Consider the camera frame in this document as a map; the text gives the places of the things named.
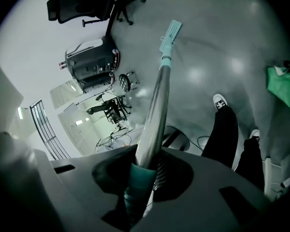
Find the chair backrest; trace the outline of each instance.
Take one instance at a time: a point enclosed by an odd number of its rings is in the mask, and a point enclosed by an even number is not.
[[[80,16],[98,17],[107,20],[110,17],[115,0],[49,0],[47,2],[48,19],[65,23]]]
[[[111,101],[106,101],[104,104],[102,104],[100,106],[94,106],[94,107],[89,108],[87,110],[87,113],[92,115],[92,114],[97,113],[97,112],[106,111],[106,110],[111,108],[111,105],[112,105]]]

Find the person's leg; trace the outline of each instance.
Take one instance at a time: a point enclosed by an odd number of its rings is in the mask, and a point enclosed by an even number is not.
[[[235,172],[249,180],[261,190],[264,190],[264,175],[259,149],[259,136],[259,130],[254,130],[249,139],[245,140],[244,151]]]
[[[231,168],[238,140],[236,115],[222,95],[214,96],[214,104],[218,111],[215,115],[213,131],[202,156],[220,161]]]

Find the metal railing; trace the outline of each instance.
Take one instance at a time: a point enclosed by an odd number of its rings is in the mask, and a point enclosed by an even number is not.
[[[54,160],[70,158],[56,137],[46,116],[42,100],[30,107],[34,125],[45,144],[49,154]]]

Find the white shoe sole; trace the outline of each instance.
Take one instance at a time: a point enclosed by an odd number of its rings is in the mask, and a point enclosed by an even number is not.
[[[216,107],[215,98],[219,98],[220,100],[223,100],[223,101],[226,103],[226,105],[228,106],[227,100],[223,97],[223,95],[221,95],[221,94],[216,94],[216,95],[214,95],[214,97],[213,97],[213,102],[214,102],[215,107]]]
[[[254,135],[256,132],[259,133],[258,137],[260,137],[260,131],[259,131],[258,129],[253,129],[252,132],[251,132],[251,134],[250,134],[250,136],[249,136],[249,139],[252,138],[253,135]]]

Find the sneaker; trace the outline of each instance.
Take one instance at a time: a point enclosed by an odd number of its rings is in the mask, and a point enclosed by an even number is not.
[[[251,132],[250,136],[249,136],[249,139],[251,139],[251,138],[255,138],[259,142],[259,140],[260,140],[260,131],[258,129],[254,129]]]
[[[214,101],[214,105],[218,111],[221,108],[228,106],[227,100],[221,94],[214,95],[213,101]]]

